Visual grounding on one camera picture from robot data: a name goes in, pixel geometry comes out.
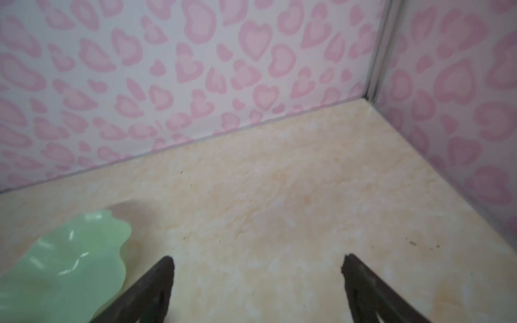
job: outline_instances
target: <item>plastic dish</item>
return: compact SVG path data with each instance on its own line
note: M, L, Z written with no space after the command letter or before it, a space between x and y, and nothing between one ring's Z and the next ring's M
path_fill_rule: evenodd
M102 210L85 214L36 241L0 280L2 323L86 323L122 288L120 248L129 223Z

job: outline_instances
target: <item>patterned wallpaper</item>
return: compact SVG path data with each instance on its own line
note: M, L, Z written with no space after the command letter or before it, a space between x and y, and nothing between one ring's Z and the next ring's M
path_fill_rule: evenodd
M409 2L376 107L517 241L516 0Z
M0 1L0 191L363 93L381 0Z

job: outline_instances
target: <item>scalloped bowl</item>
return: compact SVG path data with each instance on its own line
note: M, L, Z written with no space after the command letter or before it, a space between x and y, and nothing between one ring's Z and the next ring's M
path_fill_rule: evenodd
M0 280L0 321L90 321L121 291L120 248L130 235L129 223L101 210L41 237Z

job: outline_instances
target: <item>pink heart pattern wall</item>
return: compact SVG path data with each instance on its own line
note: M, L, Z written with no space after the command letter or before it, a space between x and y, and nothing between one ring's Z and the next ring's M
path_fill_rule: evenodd
M363 93L381 0L0 1L0 191Z
M517 241L517 0L410 2L376 107Z

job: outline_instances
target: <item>countertop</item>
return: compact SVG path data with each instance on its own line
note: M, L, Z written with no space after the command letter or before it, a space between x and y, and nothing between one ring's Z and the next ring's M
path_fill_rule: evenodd
M167 322L352 322L354 253L431 321L517 317L517 254L365 101L0 195L0 274L102 208L132 284L176 264Z

